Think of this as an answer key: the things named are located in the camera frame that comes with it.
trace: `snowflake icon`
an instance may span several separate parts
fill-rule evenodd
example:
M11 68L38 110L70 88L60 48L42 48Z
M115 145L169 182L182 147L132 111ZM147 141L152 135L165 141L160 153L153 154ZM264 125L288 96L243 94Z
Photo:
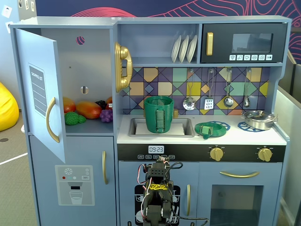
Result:
M66 168L65 169L65 174L71 175L73 173L73 170L71 168Z

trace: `geometric tile pattern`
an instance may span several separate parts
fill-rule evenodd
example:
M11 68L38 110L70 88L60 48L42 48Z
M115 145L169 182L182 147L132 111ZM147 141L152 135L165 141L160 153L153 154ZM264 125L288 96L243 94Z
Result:
M246 82L249 83L248 95L250 107L243 106L245 94L246 68L232 68L232 83L227 79L227 68L213 68L214 77L212 85L212 74L208 81L209 68L192 68L193 73L188 69L172 67L144 67L134 68L132 80L129 87L121 91L123 113L143 114L144 100L151 96L167 96L174 100L174 107L179 114L200 114L200 115L240 115L245 111L264 110L269 86L270 68L252 68L251 81L247 75ZM204 110L205 99L208 98L211 88L211 97L214 99L214 109ZM227 95L227 86L230 89L230 96L234 105L227 108L223 100ZM189 96L196 100L196 109L186 111L183 107L183 100Z

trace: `gray carpet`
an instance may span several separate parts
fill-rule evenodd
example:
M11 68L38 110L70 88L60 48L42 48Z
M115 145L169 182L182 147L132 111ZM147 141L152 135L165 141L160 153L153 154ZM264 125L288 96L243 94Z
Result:
M27 152L25 135L20 115L17 124L0 132L0 162ZM32 184L27 155L0 165L0 226L36 226L36 215L32 197ZM277 226L288 226L283 212L279 214Z

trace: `green plate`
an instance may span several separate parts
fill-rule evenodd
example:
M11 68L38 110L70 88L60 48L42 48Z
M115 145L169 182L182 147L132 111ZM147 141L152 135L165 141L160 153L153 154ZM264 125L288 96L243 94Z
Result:
M226 127L214 122L202 122L195 126L195 132L202 135L204 139L209 137L221 137L226 134Z

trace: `green toy broccoli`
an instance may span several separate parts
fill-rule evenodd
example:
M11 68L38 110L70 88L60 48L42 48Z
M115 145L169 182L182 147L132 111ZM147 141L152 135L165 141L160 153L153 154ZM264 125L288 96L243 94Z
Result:
M78 123L84 123L86 118L82 115L78 115L75 112L68 112L65 115L65 123L67 125L76 125Z

